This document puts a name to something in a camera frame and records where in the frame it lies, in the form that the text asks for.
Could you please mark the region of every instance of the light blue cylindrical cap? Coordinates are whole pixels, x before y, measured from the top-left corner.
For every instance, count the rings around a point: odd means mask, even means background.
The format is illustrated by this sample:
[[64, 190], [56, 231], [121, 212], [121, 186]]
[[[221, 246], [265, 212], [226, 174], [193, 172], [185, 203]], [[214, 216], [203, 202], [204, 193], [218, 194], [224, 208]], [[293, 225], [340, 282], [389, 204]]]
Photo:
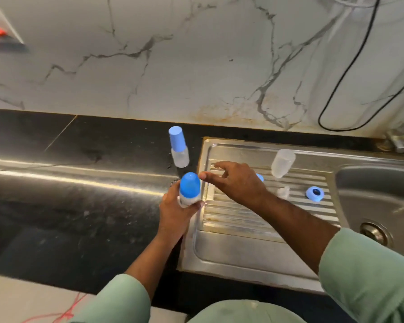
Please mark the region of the light blue cylindrical cap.
[[325, 197], [325, 193], [319, 187], [312, 186], [307, 189], [305, 195], [312, 201], [319, 202]]
[[186, 141], [184, 140], [183, 129], [180, 126], [169, 128], [169, 138], [171, 146], [175, 152], [182, 152], [186, 149]]
[[183, 175], [180, 182], [180, 193], [185, 198], [194, 198], [201, 192], [201, 181], [196, 173]]

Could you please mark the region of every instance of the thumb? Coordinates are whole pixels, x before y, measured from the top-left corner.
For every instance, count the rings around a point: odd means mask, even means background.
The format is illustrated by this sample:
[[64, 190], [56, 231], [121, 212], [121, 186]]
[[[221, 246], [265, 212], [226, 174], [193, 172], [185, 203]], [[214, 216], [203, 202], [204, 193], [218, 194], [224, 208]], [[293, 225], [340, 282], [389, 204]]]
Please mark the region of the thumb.
[[189, 205], [185, 208], [185, 212], [189, 217], [192, 217], [194, 213], [199, 211], [199, 209], [205, 205], [204, 201], [197, 201], [196, 203]]
[[207, 183], [211, 183], [211, 184], [215, 185], [216, 187], [219, 187], [219, 185], [224, 184], [225, 180], [226, 180], [225, 178], [222, 178], [212, 172], [199, 173], [199, 179], [202, 179], [203, 181], [206, 181]]

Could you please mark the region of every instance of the black countertop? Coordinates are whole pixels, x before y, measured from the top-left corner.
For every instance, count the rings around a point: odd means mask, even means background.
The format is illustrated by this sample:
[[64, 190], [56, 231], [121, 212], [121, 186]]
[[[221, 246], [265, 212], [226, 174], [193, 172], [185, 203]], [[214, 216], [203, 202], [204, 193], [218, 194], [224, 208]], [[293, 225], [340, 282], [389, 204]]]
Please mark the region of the black countertop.
[[[180, 124], [190, 165], [177, 171], [167, 133], [172, 125], [0, 110], [0, 170], [18, 173], [0, 174], [0, 275], [98, 293], [154, 237], [162, 193], [185, 172], [196, 172], [205, 136], [376, 151], [365, 138]], [[102, 193], [86, 186], [88, 180], [60, 187], [75, 178], [60, 170], [73, 167], [90, 179], [95, 175]], [[61, 180], [19, 175], [45, 168]], [[116, 190], [122, 186], [133, 191]], [[352, 321], [327, 296], [178, 272], [178, 255], [179, 245], [154, 306], [195, 315], [220, 300], [255, 299], [284, 306], [309, 323]]]

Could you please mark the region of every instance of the light blue screw ring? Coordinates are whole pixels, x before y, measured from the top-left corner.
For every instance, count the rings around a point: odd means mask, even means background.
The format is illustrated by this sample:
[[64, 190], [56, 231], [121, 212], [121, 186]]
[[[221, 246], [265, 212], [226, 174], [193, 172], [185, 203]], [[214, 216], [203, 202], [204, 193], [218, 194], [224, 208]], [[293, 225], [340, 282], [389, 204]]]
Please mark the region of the light blue screw ring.
[[312, 201], [319, 202], [325, 197], [325, 193], [319, 187], [312, 186], [307, 189], [305, 195]]

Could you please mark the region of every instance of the ribbed drainboard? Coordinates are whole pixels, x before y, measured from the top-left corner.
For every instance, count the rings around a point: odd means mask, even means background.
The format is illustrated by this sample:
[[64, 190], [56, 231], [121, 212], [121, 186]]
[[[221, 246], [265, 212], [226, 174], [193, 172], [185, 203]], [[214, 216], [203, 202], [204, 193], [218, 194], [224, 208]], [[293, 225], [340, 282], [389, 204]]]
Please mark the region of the ribbed drainboard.
[[[267, 189], [276, 193], [277, 189], [290, 187], [288, 200], [331, 224], [339, 226], [339, 220], [331, 201], [326, 177], [322, 172], [311, 170], [291, 169], [281, 179], [274, 179], [270, 170], [266, 168], [253, 168], [261, 174]], [[221, 175], [222, 170], [211, 166], [210, 171]], [[311, 186], [318, 186], [325, 192], [325, 197], [319, 203], [309, 200], [305, 192]], [[232, 201], [214, 185], [208, 185], [205, 191], [205, 207], [201, 230], [225, 233], [235, 236], [284, 242], [280, 235], [261, 217], [244, 206]]]

